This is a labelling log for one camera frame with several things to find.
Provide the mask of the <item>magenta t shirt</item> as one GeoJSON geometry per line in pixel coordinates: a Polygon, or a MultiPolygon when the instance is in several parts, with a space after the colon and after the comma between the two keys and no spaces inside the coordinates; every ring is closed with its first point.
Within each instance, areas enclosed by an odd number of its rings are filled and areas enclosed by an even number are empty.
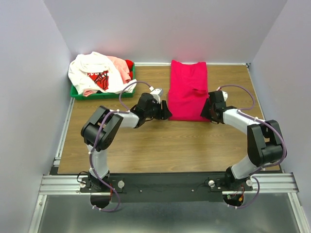
{"type": "Polygon", "coordinates": [[[168,108],[172,116],[169,120],[208,122],[201,116],[207,98],[206,63],[186,65],[172,60],[168,91],[168,108]]]}

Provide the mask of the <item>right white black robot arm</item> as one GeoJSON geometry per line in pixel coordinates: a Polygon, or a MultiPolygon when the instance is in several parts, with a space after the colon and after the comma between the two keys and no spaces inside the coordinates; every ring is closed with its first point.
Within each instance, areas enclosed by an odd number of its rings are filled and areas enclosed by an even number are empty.
{"type": "Polygon", "coordinates": [[[235,190],[251,175],[271,166],[279,165],[287,149],[277,121],[265,121],[242,110],[227,106],[227,94],[222,90],[209,92],[201,116],[214,123],[230,125],[247,136],[247,155],[226,169],[224,186],[235,190]]]}

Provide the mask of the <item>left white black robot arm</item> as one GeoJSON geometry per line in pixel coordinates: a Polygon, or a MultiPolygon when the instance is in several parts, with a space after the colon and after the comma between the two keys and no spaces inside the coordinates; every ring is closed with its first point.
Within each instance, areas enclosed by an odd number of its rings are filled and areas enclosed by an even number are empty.
{"type": "Polygon", "coordinates": [[[86,188],[93,188],[97,192],[111,190],[107,186],[107,149],[120,128],[136,129],[148,120],[167,120],[172,116],[166,101],[161,99],[162,94],[161,88],[143,93],[138,103],[127,111],[110,110],[104,106],[97,108],[81,129],[90,158],[88,180],[82,181],[86,188]]]}

